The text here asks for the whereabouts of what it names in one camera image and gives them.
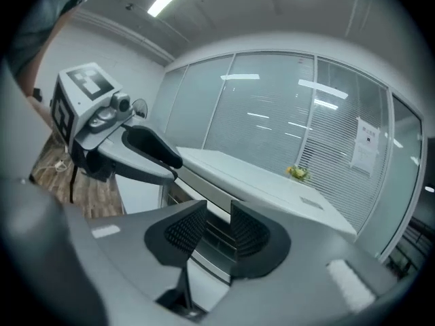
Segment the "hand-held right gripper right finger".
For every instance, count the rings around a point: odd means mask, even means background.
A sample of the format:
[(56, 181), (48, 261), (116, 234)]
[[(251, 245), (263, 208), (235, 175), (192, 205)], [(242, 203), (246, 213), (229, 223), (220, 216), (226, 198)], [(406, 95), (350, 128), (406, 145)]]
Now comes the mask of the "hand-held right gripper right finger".
[(375, 297), (396, 283), (377, 259), (319, 222), (232, 201), (236, 262), (207, 326), (325, 326), (352, 314), (341, 279), (354, 273)]

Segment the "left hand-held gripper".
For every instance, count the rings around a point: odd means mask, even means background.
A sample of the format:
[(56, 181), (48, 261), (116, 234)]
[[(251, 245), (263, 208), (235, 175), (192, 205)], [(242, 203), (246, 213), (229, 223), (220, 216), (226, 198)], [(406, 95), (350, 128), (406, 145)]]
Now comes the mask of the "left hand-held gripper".
[[(168, 185), (181, 168), (181, 156), (155, 131), (122, 125), (133, 116), (129, 95), (97, 63), (58, 73), (52, 102), (52, 121), (74, 164), (96, 180), (117, 175), (154, 185)], [(125, 129), (120, 139), (108, 136)]]

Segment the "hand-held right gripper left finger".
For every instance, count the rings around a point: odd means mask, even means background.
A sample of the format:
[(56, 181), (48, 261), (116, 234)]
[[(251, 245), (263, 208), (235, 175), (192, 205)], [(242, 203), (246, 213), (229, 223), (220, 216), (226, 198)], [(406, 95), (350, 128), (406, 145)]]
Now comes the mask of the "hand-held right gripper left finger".
[(153, 301), (189, 301), (187, 262), (205, 232), (207, 203), (191, 200), (90, 220), (94, 238), (123, 277)]

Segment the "white toaster oven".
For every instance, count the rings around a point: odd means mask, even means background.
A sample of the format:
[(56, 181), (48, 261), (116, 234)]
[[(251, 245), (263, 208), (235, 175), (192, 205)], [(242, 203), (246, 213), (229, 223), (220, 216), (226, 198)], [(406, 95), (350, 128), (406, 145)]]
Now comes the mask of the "white toaster oven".
[(338, 231), (349, 242), (352, 225), (315, 189), (220, 151), (179, 148), (184, 165), (178, 179), (229, 214), (233, 200), (298, 215)]

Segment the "black standing fan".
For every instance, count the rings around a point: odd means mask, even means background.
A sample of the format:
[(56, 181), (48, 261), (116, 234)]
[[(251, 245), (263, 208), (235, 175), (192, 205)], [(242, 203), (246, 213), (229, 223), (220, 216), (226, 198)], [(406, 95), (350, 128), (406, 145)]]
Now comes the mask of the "black standing fan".
[(143, 119), (147, 118), (148, 106), (144, 99), (138, 98), (132, 103), (133, 111), (135, 115), (142, 117)]

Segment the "black metal rack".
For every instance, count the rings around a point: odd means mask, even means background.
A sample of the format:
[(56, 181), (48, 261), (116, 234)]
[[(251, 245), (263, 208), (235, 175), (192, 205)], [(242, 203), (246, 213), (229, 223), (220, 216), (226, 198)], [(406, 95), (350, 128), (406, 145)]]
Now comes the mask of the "black metal rack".
[(398, 280), (401, 280), (418, 272), (424, 266), (434, 245), (435, 230), (412, 217), (384, 265)]

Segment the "white paper notice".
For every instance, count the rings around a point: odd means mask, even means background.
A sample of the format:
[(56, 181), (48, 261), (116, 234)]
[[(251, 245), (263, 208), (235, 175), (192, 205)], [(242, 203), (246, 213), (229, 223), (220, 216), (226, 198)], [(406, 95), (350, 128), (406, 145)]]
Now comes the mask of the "white paper notice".
[(357, 117), (358, 127), (355, 136), (351, 167), (358, 168), (372, 176), (379, 153), (380, 130)]

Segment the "person's grey shirt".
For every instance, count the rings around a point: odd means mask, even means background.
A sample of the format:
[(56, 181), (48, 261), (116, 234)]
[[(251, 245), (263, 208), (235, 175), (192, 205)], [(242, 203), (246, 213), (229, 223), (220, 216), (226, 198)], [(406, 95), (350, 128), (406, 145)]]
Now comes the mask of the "person's grey shirt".
[(24, 17), (7, 51), (6, 60), (17, 76), (49, 39), (61, 16), (87, 0), (37, 0)]

